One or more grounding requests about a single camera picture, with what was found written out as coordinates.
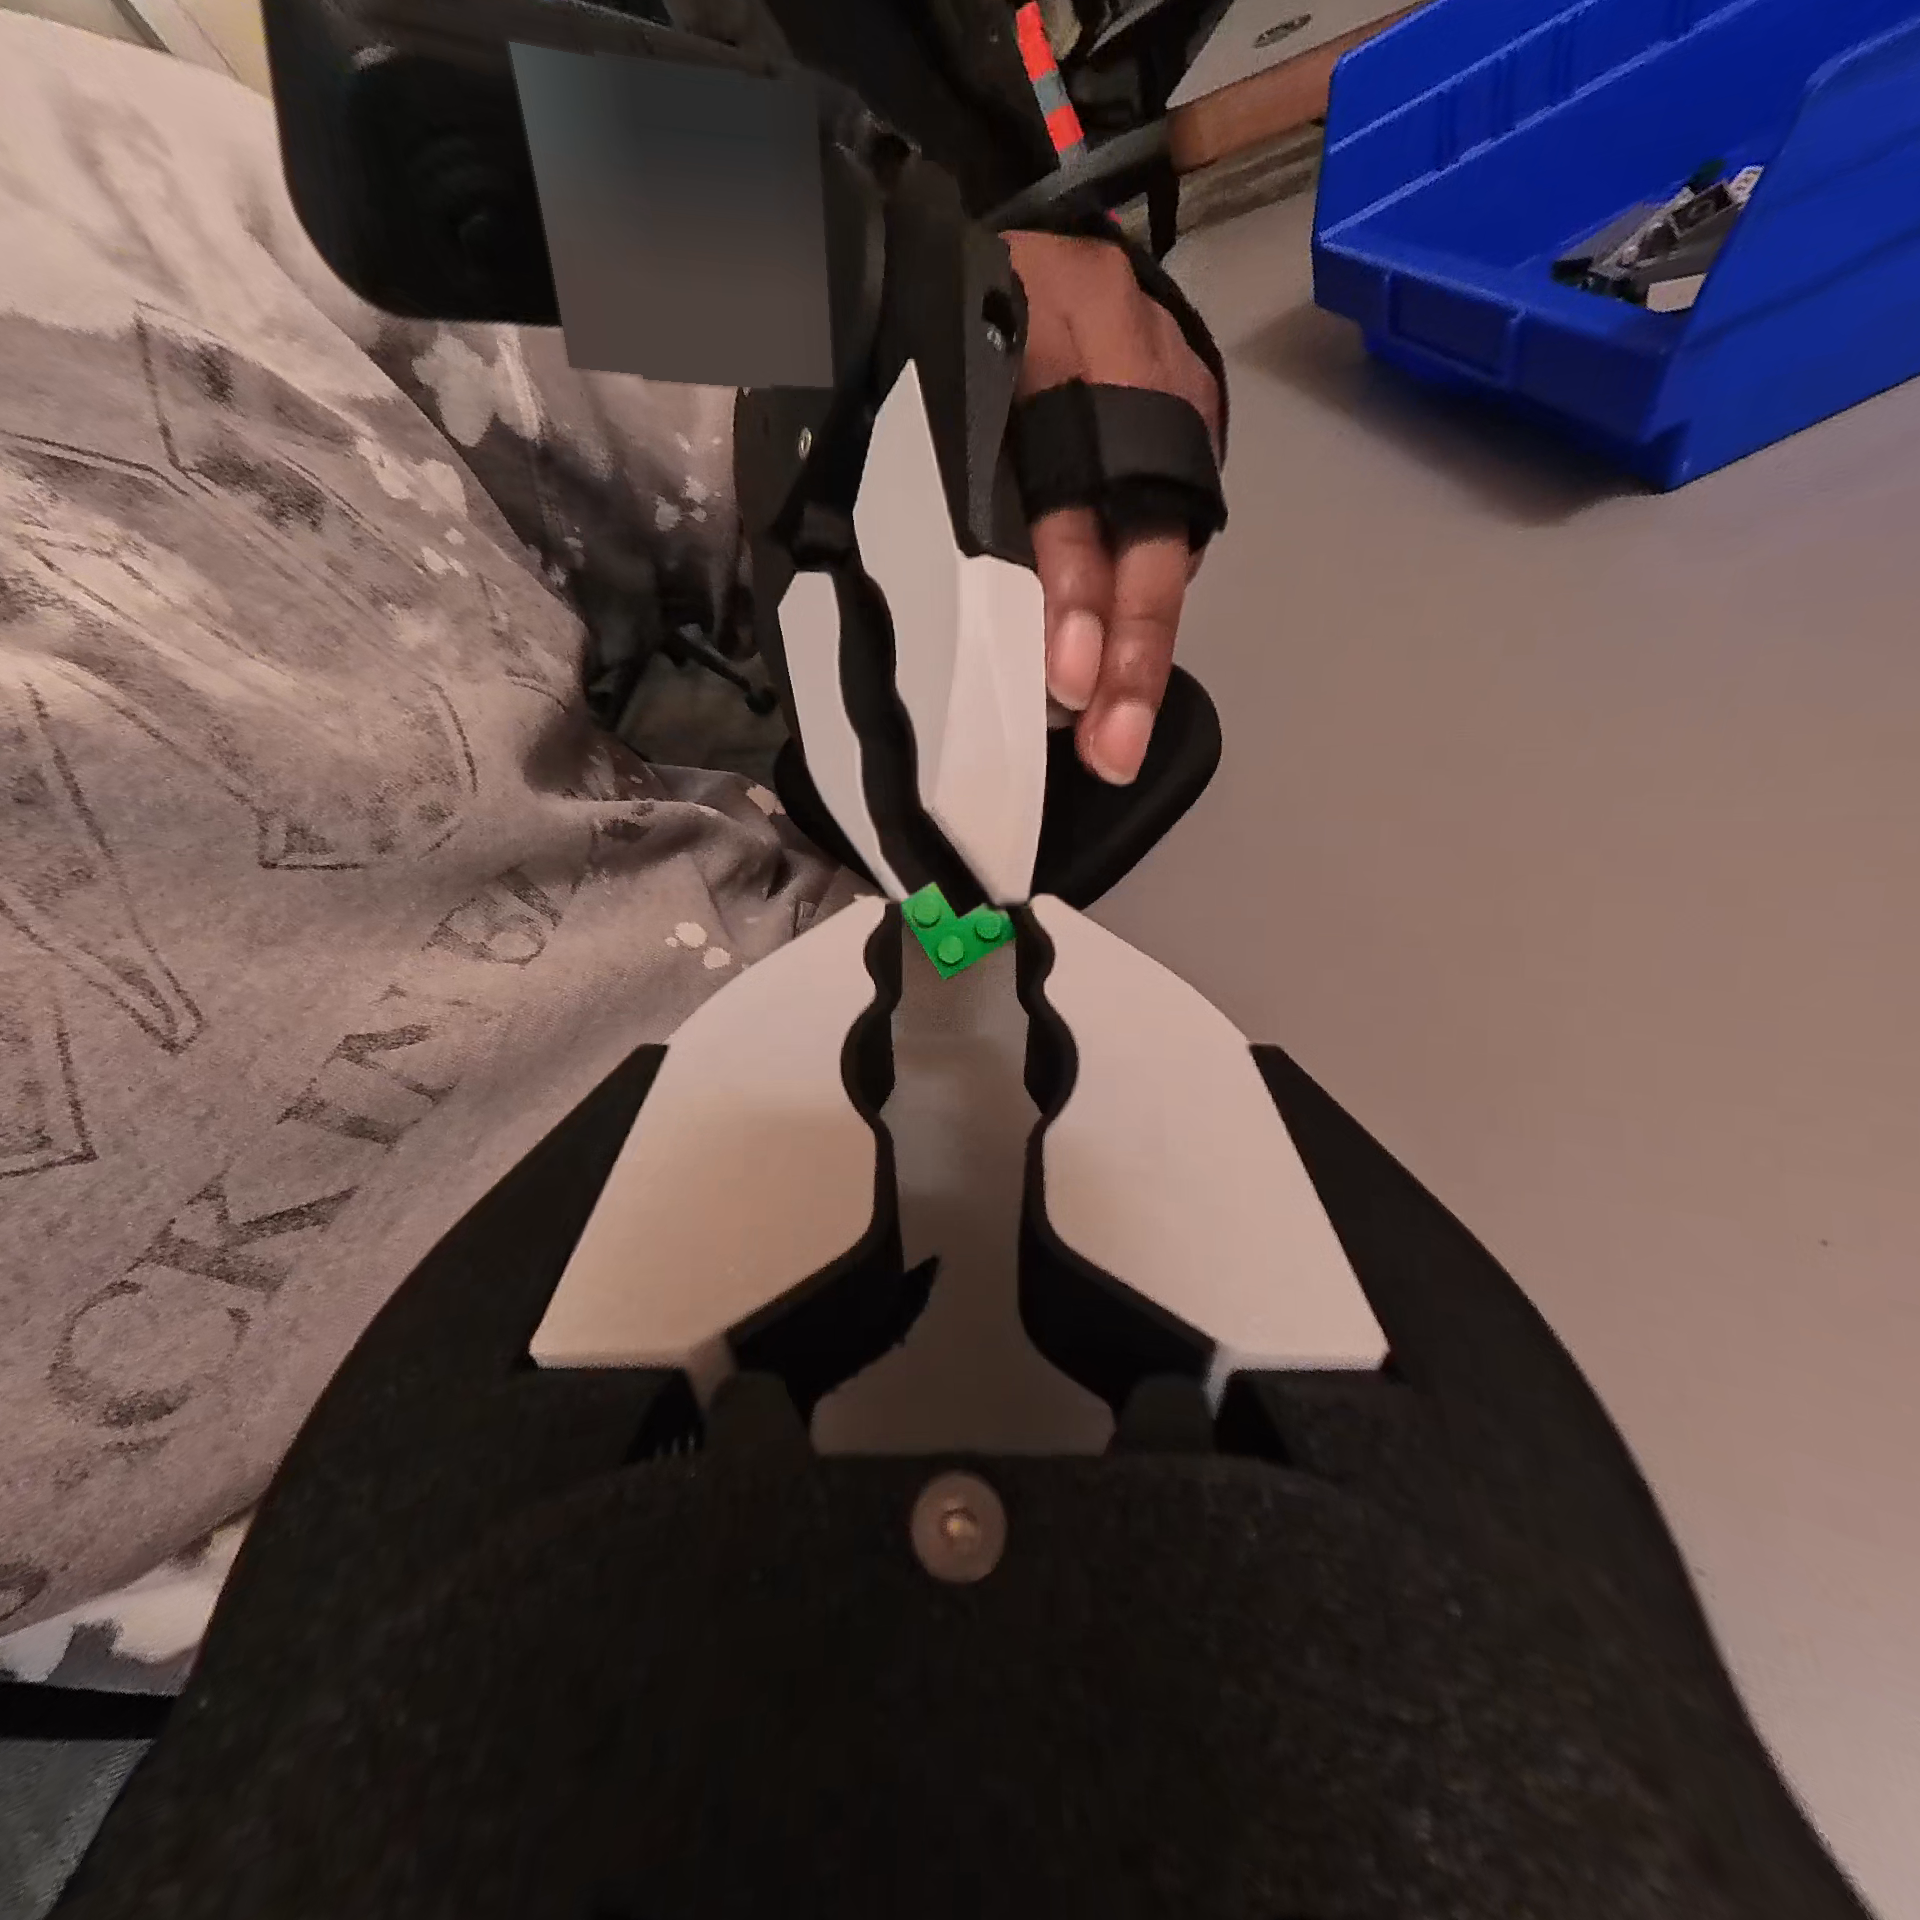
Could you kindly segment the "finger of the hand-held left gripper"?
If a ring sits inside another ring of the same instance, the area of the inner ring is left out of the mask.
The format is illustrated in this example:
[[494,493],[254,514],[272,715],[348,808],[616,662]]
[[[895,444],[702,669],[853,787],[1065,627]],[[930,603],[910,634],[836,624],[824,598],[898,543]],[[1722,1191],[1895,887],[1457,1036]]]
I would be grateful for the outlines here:
[[914,362],[871,432],[853,500],[863,567],[889,613],[914,799],[991,902],[1027,902],[1043,829],[1050,694],[1033,568],[960,552]]
[[797,568],[776,609],[797,753],[888,898],[917,887],[914,741],[882,595],[860,563]]

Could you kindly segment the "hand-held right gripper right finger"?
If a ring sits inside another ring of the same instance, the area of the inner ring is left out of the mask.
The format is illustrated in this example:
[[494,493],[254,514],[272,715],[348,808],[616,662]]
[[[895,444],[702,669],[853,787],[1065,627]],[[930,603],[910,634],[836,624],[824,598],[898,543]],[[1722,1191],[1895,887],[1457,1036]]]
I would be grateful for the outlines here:
[[1379,1371],[1387,1333],[1244,1033],[1055,896],[1016,959],[1033,1346],[1073,1381]]

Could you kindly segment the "person's left hand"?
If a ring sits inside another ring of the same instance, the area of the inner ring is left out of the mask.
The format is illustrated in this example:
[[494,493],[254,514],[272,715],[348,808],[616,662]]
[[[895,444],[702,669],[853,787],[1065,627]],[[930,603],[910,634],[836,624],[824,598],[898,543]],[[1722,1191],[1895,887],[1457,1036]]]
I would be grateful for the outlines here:
[[[1001,235],[1027,328],[1018,400],[1064,386],[1125,386],[1185,401],[1228,441],[1228,391],[1206,328],[1150,292],[1115,238]],[[1184,534],[1107,534],[1090,508],[1034,517],[1050,697],[1072,716],[1079,762],[1132,783],[1171,674],[1178,621],[1200,556]]]

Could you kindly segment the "person's bleached grey clothing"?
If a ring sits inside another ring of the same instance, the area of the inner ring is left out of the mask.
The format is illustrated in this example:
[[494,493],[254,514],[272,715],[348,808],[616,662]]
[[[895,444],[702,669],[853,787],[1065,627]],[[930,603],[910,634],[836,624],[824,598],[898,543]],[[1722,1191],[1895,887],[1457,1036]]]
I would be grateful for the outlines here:
[[3,17],[3,1681],[179,1687],[422,1252],[857,889],[616,652],[734,393],[377,314],[270,105]]

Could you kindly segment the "orange traffic cone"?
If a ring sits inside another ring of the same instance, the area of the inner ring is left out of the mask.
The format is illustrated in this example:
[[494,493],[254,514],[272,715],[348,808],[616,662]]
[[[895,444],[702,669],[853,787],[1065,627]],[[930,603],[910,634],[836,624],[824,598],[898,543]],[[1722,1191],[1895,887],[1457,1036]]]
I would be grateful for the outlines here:
[[1018,35],[1023,76],[1034,94],[1038,112],[1043,115],[1043,126],[1055,148],[1055,155],[1068,160],[1086,144],[1086,137],[1079,127],[1078,108],[1068,97],[1068,86],[1064,83],[1064,72],[1051,38],[1047,34],[1041,3],[1020,3],[1013,12],[1013,26]]

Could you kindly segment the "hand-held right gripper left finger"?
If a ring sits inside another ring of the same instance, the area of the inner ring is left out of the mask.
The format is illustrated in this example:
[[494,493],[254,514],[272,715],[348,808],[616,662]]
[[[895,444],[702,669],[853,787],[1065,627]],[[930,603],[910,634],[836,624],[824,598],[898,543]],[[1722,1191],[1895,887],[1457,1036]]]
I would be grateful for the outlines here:
[[898,912],[853,898],[750,962],[658,1061],[536,1329],[542,1371],[720,1381],[893,1223]]

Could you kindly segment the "blue storage bin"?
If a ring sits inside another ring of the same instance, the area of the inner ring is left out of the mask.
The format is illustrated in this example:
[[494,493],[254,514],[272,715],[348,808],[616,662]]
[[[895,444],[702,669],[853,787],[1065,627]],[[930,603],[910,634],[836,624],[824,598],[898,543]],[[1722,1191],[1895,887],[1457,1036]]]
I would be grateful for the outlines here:
[[[1758,172],[1661,310],[1560,274]],[[1671,492],[1918,376],[1915,3],[1428,3],[1330,72],[1311,296]]]

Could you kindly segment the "black jacket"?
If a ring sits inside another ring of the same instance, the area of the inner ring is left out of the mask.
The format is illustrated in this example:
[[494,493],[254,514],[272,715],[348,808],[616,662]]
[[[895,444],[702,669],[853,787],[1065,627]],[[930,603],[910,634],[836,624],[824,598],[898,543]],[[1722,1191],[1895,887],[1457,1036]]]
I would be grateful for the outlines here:
[[1068,187],[1038,203],[1041,181],[1089,155],[1089,130],[1119,130],[1119,108],[1139,105],[1139,83],[1083,80],[1050,34],[1086,144],[1055,155],[1043,115],[1030,93],[1013,12],[1018,3],[766,3],[793,56],[846,83],[878,122],[903,137],[956,187],[966,214],[997,232],[1016,232],[1013,213],[1033,213],[1027,228],[1061,238],[1125,238],[1150,259],[1171,249],[1171,228],[1126,232],[1096,190]]

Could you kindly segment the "pile of small lego pieces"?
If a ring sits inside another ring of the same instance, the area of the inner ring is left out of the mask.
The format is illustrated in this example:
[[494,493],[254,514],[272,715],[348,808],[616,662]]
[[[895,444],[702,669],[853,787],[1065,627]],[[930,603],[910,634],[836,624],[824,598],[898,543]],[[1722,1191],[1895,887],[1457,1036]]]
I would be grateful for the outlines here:
[[1761,179],[1761,165],[1728,171],[1710,161],[1662,203],[1638,203],[1573,243],[1551,264],[1551,280],[1647,312],[1686,312]]

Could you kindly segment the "green lego corner piece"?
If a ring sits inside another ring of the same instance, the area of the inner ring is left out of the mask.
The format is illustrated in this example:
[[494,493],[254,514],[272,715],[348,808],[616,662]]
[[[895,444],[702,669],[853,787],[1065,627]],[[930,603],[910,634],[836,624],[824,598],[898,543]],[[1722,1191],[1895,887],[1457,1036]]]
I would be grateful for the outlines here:
[[960,976],[1016,940],[1016,924],[1006,909],[992,902],[966,909],[951,907],[934,881],[902,898],[898,909],[902,924],[941,980]]

